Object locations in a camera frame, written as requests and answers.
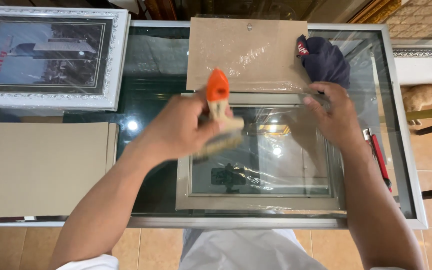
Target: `red label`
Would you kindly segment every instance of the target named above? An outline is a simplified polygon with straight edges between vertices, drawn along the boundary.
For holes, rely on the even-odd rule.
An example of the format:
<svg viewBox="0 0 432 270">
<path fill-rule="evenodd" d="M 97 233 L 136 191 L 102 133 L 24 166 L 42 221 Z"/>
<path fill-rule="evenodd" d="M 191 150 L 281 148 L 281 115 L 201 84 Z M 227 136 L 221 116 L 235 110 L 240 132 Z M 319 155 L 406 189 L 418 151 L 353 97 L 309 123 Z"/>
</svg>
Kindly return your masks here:
<svg viewBox="0 0 432 270">
<path fill-rule="evenodd" d="M 308 50 L 304 47 L 303 42 L 299 41 L 297 43 L 297 50 L 299 52 L 299 55 L 308 55 Z"/>
</svg>

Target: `red box cutter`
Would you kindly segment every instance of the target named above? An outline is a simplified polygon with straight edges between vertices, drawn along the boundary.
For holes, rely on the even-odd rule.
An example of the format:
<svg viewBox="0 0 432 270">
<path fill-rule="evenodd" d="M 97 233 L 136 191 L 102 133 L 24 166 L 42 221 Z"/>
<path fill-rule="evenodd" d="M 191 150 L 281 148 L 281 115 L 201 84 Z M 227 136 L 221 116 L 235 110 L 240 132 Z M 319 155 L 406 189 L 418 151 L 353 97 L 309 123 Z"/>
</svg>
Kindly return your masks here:
<svg viewBox="0 0 432 270">
<path fill-rule="evenodd" d="M 385 160 L 383 159 L 383 154 L 381 152 L 381 148 L 379 147 L 378 139 L 376 135 L 371 132 L 371 128 L 367 128 L 363 130 L 364 139 L 368 142 L 369 146 L 372 150 L 373 158 L 378 162 L 379 170 L 381 171 L 382 179 L 384 183 L 388 187 L 390 192 L 393 192 L 391 189 L 392 183 L 389 180 L 388 171 L 386 170 Z"/>
</svg>

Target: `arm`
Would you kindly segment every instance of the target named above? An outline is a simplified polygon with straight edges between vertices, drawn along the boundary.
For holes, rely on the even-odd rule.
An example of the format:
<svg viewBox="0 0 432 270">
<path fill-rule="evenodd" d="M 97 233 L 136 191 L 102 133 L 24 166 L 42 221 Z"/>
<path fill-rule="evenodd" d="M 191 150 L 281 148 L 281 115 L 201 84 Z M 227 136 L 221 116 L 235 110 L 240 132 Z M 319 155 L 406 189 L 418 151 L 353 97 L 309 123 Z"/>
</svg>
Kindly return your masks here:
<svg viewBox="0 0 432 270">
<path fill-rule="evenodd" d="M 331 102 L 326 112 L 313 98 L 304 98 L 321 133 L 341 150 L 347 223 L 364 269 L 422 270 L 423 256 L 416 237 L 383 181 L 345 89 L 335 83 L 309 87 L 324 92 Z"/>
<path fill-rule="evenodd" d="M 149 170 L 199 150 L 219 133 L 219 124 L 214 121 L 198 127 L 198 116 L 205 109 L 204 91 L 192 97 L 171 98 L 71 212 L 57 239 L 49 270 L 111 252 L 123 235 Z"/>
</svg>

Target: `metal table frame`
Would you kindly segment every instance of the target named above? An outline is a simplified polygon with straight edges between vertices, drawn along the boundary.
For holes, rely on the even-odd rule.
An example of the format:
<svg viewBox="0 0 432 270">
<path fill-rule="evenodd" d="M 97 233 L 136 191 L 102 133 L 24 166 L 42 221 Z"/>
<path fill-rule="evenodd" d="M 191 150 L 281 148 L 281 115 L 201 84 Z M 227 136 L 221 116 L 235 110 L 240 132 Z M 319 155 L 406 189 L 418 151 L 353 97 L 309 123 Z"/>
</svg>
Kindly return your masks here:
<svg viewBox="0 0 432 270">
<path fill-rule="evenodd" d="M 131 27 L 167 27 L 189 28 L 189 21 L 136 21 L 130 22 Z M 391 81 L 393 82 L 394 101 L 399 126 L 405 127 L 406 114 L 403 107 L 401 90 L 396 74 L 393 49 L 385 24 L 341 24 L 341 23 L 309 23 L 309 30 L 361 30 L 381 31 L 383 46 L 387 56 L 387 65 Z M 410 133 L 406 128 L 401 128 L 401 137 L 405 153 L 405 161 L 410 181 L 411 197 L 414 201 L 416 218 L 407 219 L 407 223 L 413 230 L 428 229 L 428 221 L 424 211 L 423 198 L 419 185 L 416 164 L 411 148 Z M 0 223 L 0 226 L 62 226 L 64 222 L 11 222 Z M 131 217 L 128 228 L 212 228 L 212 229 L 236 229 L 236 228 L 290 228 L 290 229 L 347 229 L 345 218 L 211 218 L 211 217 Z"/>
</svg>

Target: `hand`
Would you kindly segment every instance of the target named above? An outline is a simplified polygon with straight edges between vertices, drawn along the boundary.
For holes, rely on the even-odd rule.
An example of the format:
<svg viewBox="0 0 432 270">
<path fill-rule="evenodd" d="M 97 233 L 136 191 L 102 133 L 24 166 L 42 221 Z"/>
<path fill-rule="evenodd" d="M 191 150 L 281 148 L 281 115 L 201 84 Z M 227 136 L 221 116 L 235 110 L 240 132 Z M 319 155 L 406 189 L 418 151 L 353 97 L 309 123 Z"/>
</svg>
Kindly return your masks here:
<svg viewBox="0 0 432 270">
<path fill-rule="evenodd" d="M 322 135 L 341 150 L 364 142 L 354 104 L 346 90 L 339 84 L 327 82 L 312 83 L 309 87 L 324 92 L 331 103 L 326 112 L 314 98 L 307 96 L 303 99 L 316 117 Z"/>
<path fill-rule="evenodd" d="M 174 95 L 125 151 L 139 150 L 138 154 L 144 155 L 139 158 L 150 159 L 152 166 L 192 154 L 222 128 L 222 124 L 214 120 L 198 126 L 198 117 L 208 110 L 206 89 L 191 97 Z M 229 107 L 225 113 L 232 116 Z"/>
</svg>

